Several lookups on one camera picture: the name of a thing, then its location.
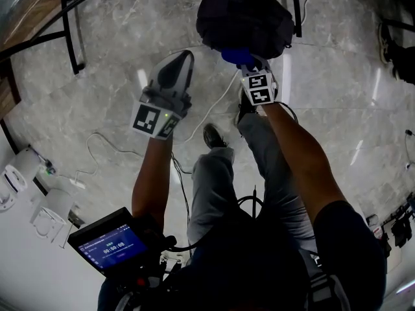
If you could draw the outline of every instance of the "blue object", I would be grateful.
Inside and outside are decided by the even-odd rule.
[[[94,266],[104,269],[135,257],[147,247],[128,225],[122,225],[78,249]]]
[[[255,65],[254,57],[249,53],[248,47],[222,49],[222,59],[234,65],[246,65],[248,68],[253,68]]]

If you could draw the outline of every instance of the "white cable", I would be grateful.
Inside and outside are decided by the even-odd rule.
[[[307,3],[308,2],[309,2],[309,0],[305,0],[305,2],[304,2],[304,17],[301,21],[301,25],[303,25],[304,22],[305,22],[305,19],[307,19]]]
[[[188,141],[190,141],[193,136],[195,135],[196,131],[199,129],[199,127],[203,124],[203,122],[205,122],[205,120],[208,118],[210,112],[212,111],[212,109],[226,96],[226,94],[229,92],[233,81],[235,80],[236,76],[238,75],[239,70],[236,70],[236,73],[234,74],[234,76],[231,79],[231,82],[229,83],[228,88],[225,90],[225,92],[223,92],[223,95],[220,96],[220,98],[218,100],[216,100],[216,102],[208,109],[207,113],[205,114],[204,118],[200,121],[200,123],[197,125],[197,127],[195,128],[195,130],[193,130],[192,134],[190,135],[189,138],[187,138],[185,141],[179,143],[179,144],[174,144],[174,146],[178,146],[178,145],[183,145],[185,143],[187,143]]]
[[[101,138],[101,140],[104,140],[104,141],[106,141],[107,142],[107,144],[108,145],[110,145],[110,147],[112,148],[112,150],[115,152],[115,153],[120,153],[120,154],[134,154],[136,157],[138,157],[138,158],[140,158],[140,159],[142,159],[143,158],[143,156],[141,155],[141,154],[138,154],[138,153],[136,153],[136,152],[133,152],[133,151],[121,151],[121,150],[118,150],[118,148],[116,148],[109,140],[107,140],[107,138],[105,138],[105,136],[103,136],[102,134],[100,134],[99,132],[94,132],[93,134],[91,134],[87,139],[86,139],[86,148],[88,149],[88,152],[89,152],[89,155],[91,156],[91,158],[94,160],[94,162],[95,162],[95,170],[93,171],[93,172],[85,172],[85,171],[83,171],[83,170],[77,170],[76,172],[75,172],[75,178],[74,178],[74,183],[73,184],[77,184],[77,181],[78,181],[78,174],[79,173],[83,173],[83,174],[87,174],[87,175],[91,175],[91,176],[94,176],[96,173],[97,173],[97,171],[98,171],[98,162],[97,162],[97,160],[95,159],[95,157],[93,156],[93,154],[92,154],[92,152],[91,152],[91,149],[89,148],[89,140],[92,138],[92,136],[94,136],[94,135],[97,135],[97,136],[99,136],[100,138]],[[69,179],[69,180],[72,180],[71,178],[69,178],[69,177],[67,177],[67,176],[64,176],[64,175],[58,175],[59,177],[61,177],[61,178],[66,178],[66,179]]]

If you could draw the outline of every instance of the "marble floor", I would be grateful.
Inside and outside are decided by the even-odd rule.
[[[195,54],[190,87],[193,107],[174,134],[174,154],[191,170],[206,153],[201,130],[190,136],[209,107],[227,88],[234,66],[201,44],[195,29],[201,0],[88,0],[78,8],[86,69],[72,74],[64,39],[15,55],[12,59],[23,101],[8,115],[12,135],[20,146],[30,143],[49,158],[59,174],[93,171],[86,139],[93,132],[121,150],[144,154],[147,138],[128,128],[132,99],[140,94],[137,70],[148,74],[170,52],[189,48]],[[293,13],[292,0],[279,0]],[[386,218],[414,188],[415,171],[405,170],[405,129],[414,128],[414,87],[397,82],[390,66],[379,61],[379,16],[407,17],[394,0],[310,0],[303,38],[272,68],[284,101],[300,123],[323,146],[338,184],[365,215]],[[415,34],[395,31],[400,44],[413,45]],[[244,140],[233,126],[237,91],[213,109],[208,121],[217,124],[236,150],[235,190],[251,194],[263,181]],[[141,160],[116,154],[98,137],[90,148],[99,168],[95,176],[80,175],[86,190],[64,178],[41,175],[48,187],[68,191],[80,217],[91,223],[110,212],[130,208],[132,187]],[[415,157],[415,143],[409,140]],[[192,181],[184,177],[191,199]],[[185,243],[184,198],[171,183],[165,232]]]

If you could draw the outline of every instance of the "black backpack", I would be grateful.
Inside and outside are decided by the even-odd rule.
[[[291,45],[294,22],[276,0],[202,0],[196,29],[212,49],[248,47],[268,60]]]

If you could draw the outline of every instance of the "black shirt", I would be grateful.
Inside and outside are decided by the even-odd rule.
[[[303,310],[309,278],[295,241],[277,221],[256,222],[239,211],[219,223],[174,279],[180,310]],[[352,310],[377,310],[385,293],[386,262],[362,217],[346,202],[323,208],[314,234],[325,273],[336,275]],[[114,310],[119,297],[102,285],[99,310]]]

